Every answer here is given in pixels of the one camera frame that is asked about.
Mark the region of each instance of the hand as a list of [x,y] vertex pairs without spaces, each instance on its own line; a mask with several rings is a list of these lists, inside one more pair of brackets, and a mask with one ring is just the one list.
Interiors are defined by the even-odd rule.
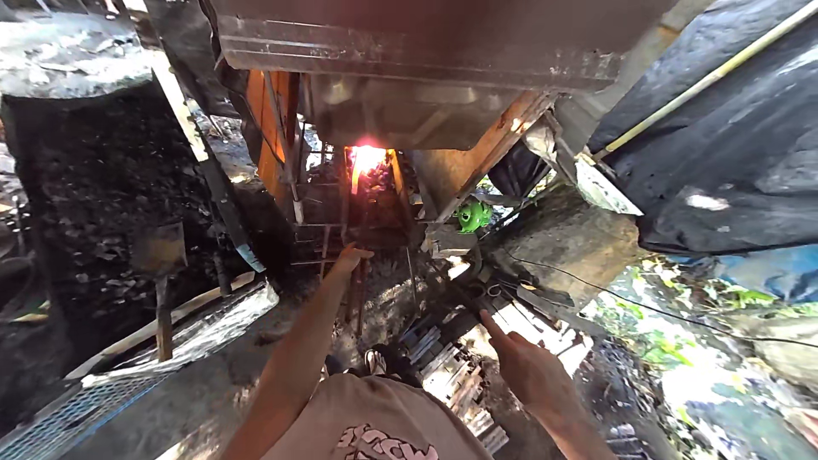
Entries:
[[585,412],[571,377],[556,356],[517,332],[506,335],[488,311],[480,310],[480,318],[492,337],[488,343],[500,359],[500,375],[546,429]]
[[347,247],[341,251],[338,259],[332,266],[332,270],[337,271],[338,273],[350,274],[353,272],[355,267],[361,263],[361,259],[369,259],[373,255],[375,255],[374,252],[370,250],[358,249],[355,247],[355,243],[349,243]]

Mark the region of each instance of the wooden beam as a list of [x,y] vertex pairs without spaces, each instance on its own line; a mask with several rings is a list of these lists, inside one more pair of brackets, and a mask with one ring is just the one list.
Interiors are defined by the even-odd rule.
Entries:
[[439,211],[438,222],[445,222],[455,212],[480,179],[506,155],[550,104],[548,92],[522,91],[473,149],[411,153],[412,166]]

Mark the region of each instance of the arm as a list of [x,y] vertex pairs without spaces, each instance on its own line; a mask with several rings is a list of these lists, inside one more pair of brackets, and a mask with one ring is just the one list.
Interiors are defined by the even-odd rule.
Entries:
[[289,332],[276,344],[261,374],[244,423],[221,460],[258,460],[290,428],[318,383],[332,339],[332,326],[352,271],[372,253],[347,246],[318,291],[301,308]]
[[506,335],[486,310],[483,325],[500,359],[500,374],[568,460],[616,460],[582,406],[560,360],[517,332]]

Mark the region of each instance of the blue tarp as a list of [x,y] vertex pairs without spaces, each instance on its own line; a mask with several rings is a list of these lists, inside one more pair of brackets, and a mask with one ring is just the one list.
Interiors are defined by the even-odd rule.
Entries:
[[746,289],[790,303],[818,302],[818,245],[760,250],[743,255],[691,259],[671,257],[685,265],[704,266],[711,274]]

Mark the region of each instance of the white t-shirt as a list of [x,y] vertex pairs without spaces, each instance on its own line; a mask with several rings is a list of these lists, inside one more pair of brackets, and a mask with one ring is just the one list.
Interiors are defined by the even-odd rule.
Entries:
[[262,460],[491,458],[432,395],[388,378],[336,374]]

